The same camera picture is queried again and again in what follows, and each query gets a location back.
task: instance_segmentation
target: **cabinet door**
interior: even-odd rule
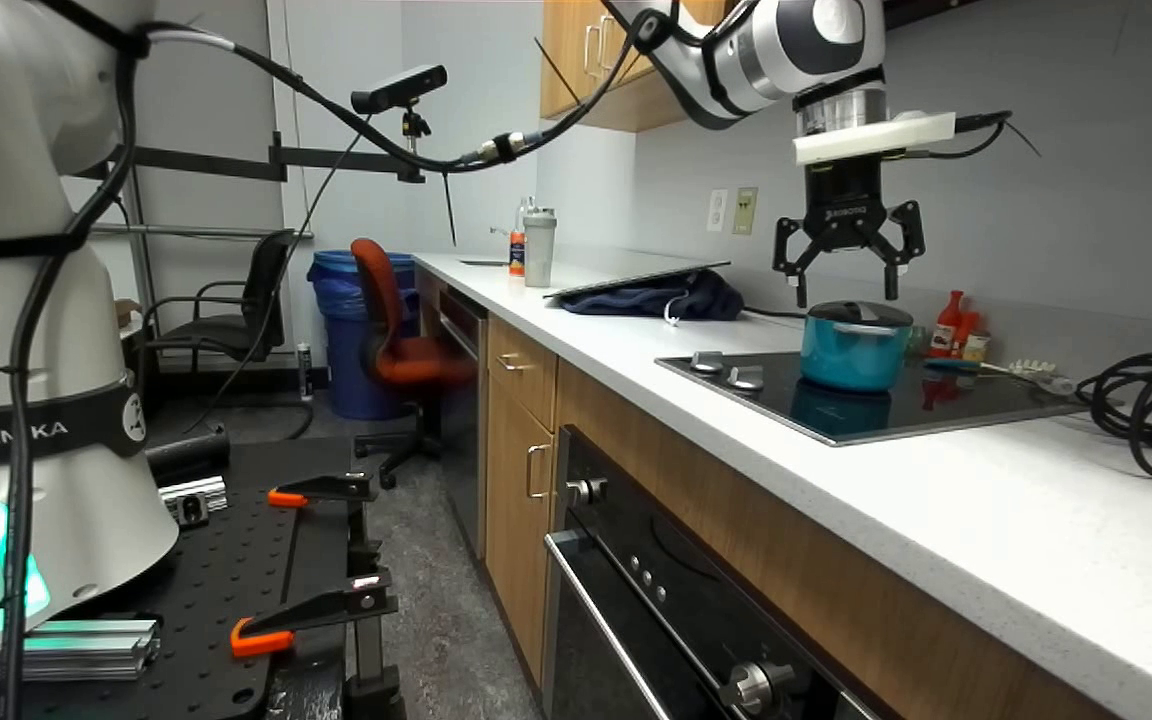
[[[733,0],[684,0],[684,9],[711,23],[722,22]],[[619,55],[624,34],[603,9],[603,0],[544,0],[544,47],[554,52],[557,67],[571,85],[581,101],[590,101],[602,80],[612,74]],[[571,91],[557,80],[544,65],[539,74],[539,116],[557,119],[575,110]],[[628,55],[628,67],[617,80],[617,91],[590,116],[602,130],[656,130],[679,119],[684,114],[668,95],[665,80],[656,75],[650,55]]]
[[[539,684],[557,440],[522,404],[489,395],[489,577],[511,640]]]
[[[602,22],[603,6],[602,0],[544,0],[544,52],[554,55],[539,59],[539,116],[559,116],[575,101],[590,101],[595,80],[594,80],[594,34]]]

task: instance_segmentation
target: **black cloth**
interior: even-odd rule
[[[711,267],[564,296],[575,316],[736,320],[744,296]]]

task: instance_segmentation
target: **robotic arm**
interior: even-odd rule
[[[886,91],[880,0],[742,0],[703,29],[679,0],[603,0],[628,40],[654,55],[679,110],[703,130],[733,130],[772,106],[798,110],[798,160],[807,170],[807,218],[778,224],[772,267],[807,303],[807,264],[820,254],[869,248],[886,264],[886,296],[895,300],[900,264],[924,254],[921,210],[886,210],[880,160],[921,143],[943,143],[951,114],[894,116]]]

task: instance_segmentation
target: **red bottle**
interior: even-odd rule
[[[986,353],[989,353],[986,313],[970,313],[964,345],[959,345],[955,356],[970,362],[970,365],[986,365]]]
[[[508,278],[525,278],[525,264],[528,264],[528,237],[508,233]]]
[[[964,338],[970,338],[970,296],[955,290],[949,291],[949,303],[936,316],[928,356],[955,362]]]

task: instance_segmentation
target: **wooden cabinet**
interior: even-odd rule
[[[550,675],[557,430],[575,426],[768,608],[900,718],[1100,720],[1100,706],[768,498],[517,328],[489,320],[489,577],[534,684]]]
[[[900,718],[1108,718],[584,372],[564,365],[559,390],[564,426],[602,445],[789,625]]]
[[[728,0],[684,0],[702,23],[711,23],[733,9]],[[557,119],[590,101],[617,65],[624,34],[602,0],[544,0],[544,47],[557,67],[539,67],[539,116]],[[628,59],[617,87],[584,119],[595,130],[656,130],[679,119],[679,106],[665,87],[650,55]]]
[[[544,675],[544,601],[550,560],[544,532],[557,520],[557,356],[489,320],[489,577],[511,640],[534,674]]]

